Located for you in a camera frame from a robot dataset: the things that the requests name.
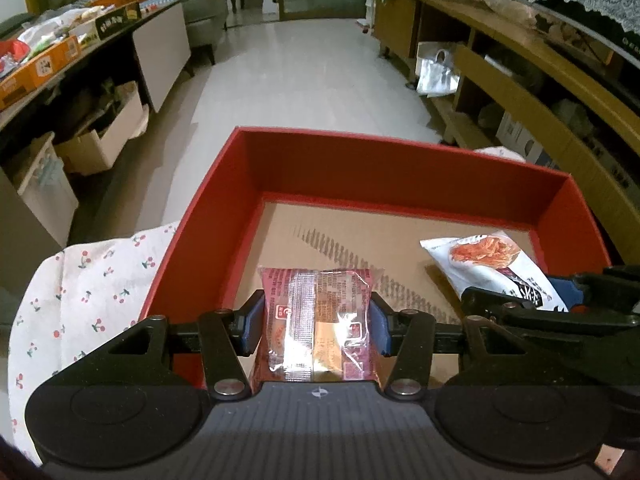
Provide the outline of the silver plastic bag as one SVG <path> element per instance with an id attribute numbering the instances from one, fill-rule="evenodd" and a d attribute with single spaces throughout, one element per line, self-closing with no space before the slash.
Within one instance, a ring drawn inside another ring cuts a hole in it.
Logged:
<path id="1" fill-rule="evenodd" d="M 458 90 L 460 76 L 454 69 L 450 52 L 438 49 L 434 53 L 420 58 L 418 62 L 418 83 L 416 92 L 426 98 L 451 96 Z"/>

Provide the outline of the dark side table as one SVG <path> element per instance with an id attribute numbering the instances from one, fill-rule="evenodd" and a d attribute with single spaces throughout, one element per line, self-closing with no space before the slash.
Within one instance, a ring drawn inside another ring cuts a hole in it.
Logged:
<path id="1" fill-rule="evenodd" d="M 68 118 L 69 108 L 44 102 L 48 90 L 58 88 L 62 98 L 71 100 L 102 82 L 133 80 L 139 85 L 142 102 L 157 112 L 190 56 L 181 3 L 164 6 L 128 26 L 70 64 L 42 90 L 17 102 L 14 115 L 8 110 L 1 113 L 1 169 L 15 169 L 14 158 L 39 133 L 53 126 L 70 129 L 77 124 Z M 10 266 L 33 266 L 62 247 L 2 174 L 1 259 Z"/>

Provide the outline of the black snack box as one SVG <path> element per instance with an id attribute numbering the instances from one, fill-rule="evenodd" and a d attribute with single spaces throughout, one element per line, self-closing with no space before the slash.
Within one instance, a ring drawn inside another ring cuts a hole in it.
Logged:
<path id="1" fill-rule="evenodd" d="M 140 4 L 130 2 L 96 18 L 96 33 L 99 40 L 114 36 L 141 18 Z"/>

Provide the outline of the cherry print tablecloth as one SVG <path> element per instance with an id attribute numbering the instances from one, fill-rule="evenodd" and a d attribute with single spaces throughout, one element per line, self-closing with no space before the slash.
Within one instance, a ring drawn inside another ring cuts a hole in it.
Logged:
<path id="1" fill-rule="evenodd" d="M 178 224 L 68 246 L 44 259 L 17 309 L 9 338 L 8 396 L 14 445 L 41 460 L 26 422 L 43 382 L 134 326 Z"/>

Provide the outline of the open cardboard carton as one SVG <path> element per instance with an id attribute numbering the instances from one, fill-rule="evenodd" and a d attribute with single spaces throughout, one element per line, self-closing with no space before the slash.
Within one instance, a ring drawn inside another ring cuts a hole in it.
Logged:
<path id="1" fill-rule="evenodd" d="M 91 176 L 112 169 L 125 145 L 145 134 L 149 114 L 135 81 L 117 86 L 70 140 L 55 147 L 65 171 Z"/>

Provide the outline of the pink clear cake packet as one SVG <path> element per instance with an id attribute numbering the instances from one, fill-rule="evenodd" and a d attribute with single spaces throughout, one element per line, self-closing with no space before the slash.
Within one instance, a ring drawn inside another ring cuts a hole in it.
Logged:
<path id="1" fill-rule="evenodd" d="M 250 384 L 378 379 L 370 300 L 380 271 L 261 268 L 264 324 Z"/>

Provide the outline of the grey sofa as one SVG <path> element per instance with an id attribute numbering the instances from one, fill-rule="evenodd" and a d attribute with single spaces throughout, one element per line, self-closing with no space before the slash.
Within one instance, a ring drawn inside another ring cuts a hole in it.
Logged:
<path id="1" fill-rule="evenodd" d="M 216 50 L 227 30 L 228 0 L 182 0 L 186 34 L 191 49 L 206 53 L 216 64 Z"/>

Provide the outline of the red cardboard box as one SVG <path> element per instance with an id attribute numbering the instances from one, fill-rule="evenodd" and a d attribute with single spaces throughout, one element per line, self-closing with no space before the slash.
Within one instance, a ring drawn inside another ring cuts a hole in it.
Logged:
<path id="1" fill-rule="evenodd" d="M 568 174 L 379 136 L 239 127 L 186 208 L 143 314 L 189 323 L 230 307 L 270 200 L 523 229 L 554 275 L 610 262 Z"/>

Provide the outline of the orange cardboard box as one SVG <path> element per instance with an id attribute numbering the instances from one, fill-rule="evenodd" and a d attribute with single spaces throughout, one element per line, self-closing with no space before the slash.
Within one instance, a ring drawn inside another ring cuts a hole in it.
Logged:
<path id="1" fill-rule="evenodd" d="M 68 37 L 21 65 L 1 81 L 0 110 L 5 110 L 42 87 L 54 75 L 75 61 L 79 55 L 80 47 L 77 39 Z"/>

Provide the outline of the white noodle snack bag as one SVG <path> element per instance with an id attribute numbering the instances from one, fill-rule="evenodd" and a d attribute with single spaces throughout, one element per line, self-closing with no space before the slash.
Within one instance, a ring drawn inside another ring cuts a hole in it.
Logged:
<path id="1" fill-rule="evenodd" d="M 567 312 L 546 274 L 505 232 L 421 240 L 421 247 L 462 298 L 476 287 L 528 300 L 538 310 Z"/>

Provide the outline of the long wooden tv bench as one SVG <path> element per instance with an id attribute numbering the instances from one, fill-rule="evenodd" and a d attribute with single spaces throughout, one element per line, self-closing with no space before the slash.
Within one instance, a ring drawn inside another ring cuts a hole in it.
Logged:
<path id="1" fill-rule="evenodd" d="M 482 0 L 378 0 L 374 34 L 414 60 L 421 41 L 451 42 L 454 110 L 495 102 L 568 172 L 614 249 L 639 261 L 639 116 L 541 36 Z"/>

